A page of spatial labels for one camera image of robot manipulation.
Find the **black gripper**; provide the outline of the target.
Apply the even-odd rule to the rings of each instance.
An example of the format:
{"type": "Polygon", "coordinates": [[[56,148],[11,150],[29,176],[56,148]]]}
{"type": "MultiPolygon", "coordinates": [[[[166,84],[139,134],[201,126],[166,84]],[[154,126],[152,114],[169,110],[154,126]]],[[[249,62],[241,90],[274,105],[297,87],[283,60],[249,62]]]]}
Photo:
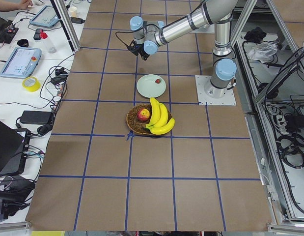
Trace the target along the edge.
{"type": "Polygon", "coordinates": [[[144,44],[136,45],[137,56],[140,56],[142,60],[147,60],[149,58],[149,54],[144,50],[144,44]]]}

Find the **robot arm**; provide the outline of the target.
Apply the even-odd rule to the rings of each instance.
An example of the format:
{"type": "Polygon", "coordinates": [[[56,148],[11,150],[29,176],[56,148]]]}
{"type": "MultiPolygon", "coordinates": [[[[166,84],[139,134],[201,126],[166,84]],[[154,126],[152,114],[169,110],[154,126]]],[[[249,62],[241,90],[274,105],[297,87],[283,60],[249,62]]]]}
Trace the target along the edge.
{"type": "Polygon", "coordinates": [[[235,0],[203,0],[191,13],[178,20],[165,24],[163,21],[145,21],[140,16],[130,19],[130,32],[133,40],[126,45],[135,56],[147,60],[164,46],[188,33],[205,32],[214,29],[213,75],[205,83],[204,91],[211,98],[222,98],[233,89],[230,81],[234,80],[237,70],[230,58],[232,12],[237,4],[235,0]]]}

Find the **person hand at desk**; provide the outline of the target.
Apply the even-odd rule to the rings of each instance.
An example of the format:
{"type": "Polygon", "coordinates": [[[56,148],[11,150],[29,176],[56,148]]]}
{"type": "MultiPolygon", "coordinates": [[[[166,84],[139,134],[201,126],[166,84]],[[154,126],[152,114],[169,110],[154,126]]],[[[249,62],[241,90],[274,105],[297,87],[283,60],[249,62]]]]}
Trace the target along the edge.
{"type": "Polygon", "coordinates": [[[27,10],[29,7],[33,6],[33,3],[31,0],[20,0],[17,6],[18,10],[27,10]]]}

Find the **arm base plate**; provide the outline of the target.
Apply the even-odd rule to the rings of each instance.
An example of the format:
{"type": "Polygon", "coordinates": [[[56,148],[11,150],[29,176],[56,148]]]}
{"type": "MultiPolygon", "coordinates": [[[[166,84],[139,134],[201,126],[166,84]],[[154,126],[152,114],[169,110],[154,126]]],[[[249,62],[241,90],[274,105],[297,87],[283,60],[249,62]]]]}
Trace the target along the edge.
{"type": "Polygon", "coordinates": [[[211,76],[196,75],[196,91],[199,105],[236,106],[231,82],[226,88],[216,88],[211,85],[211,76]]]}

